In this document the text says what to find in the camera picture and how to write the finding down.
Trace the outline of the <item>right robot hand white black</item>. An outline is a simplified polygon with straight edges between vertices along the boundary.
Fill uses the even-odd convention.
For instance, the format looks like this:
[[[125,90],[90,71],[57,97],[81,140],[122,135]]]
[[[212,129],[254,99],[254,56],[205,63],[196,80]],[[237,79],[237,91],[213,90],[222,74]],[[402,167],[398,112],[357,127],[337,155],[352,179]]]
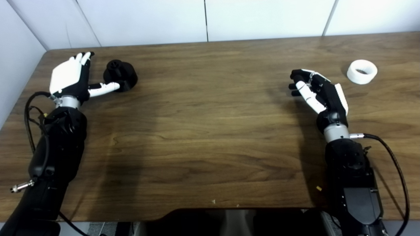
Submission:
[[[301,96],[317,113],[316,125],[321,133],[331,125],[348,127],[348,103],[342,86],[333,84],[322,74],[307,69],[294,69],[288,86],[292,96]]]

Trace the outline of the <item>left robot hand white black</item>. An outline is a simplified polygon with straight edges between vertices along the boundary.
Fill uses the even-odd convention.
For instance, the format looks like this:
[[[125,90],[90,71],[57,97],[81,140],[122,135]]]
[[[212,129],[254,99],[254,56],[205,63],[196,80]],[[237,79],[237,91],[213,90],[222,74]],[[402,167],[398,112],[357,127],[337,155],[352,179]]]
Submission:
[[[94,52],[80,52],[53,69],[49,98],[57,108],[80,109],[91,97],[117,91],[122,87],[122,80],[89,85],[90,60],[93,55]]]

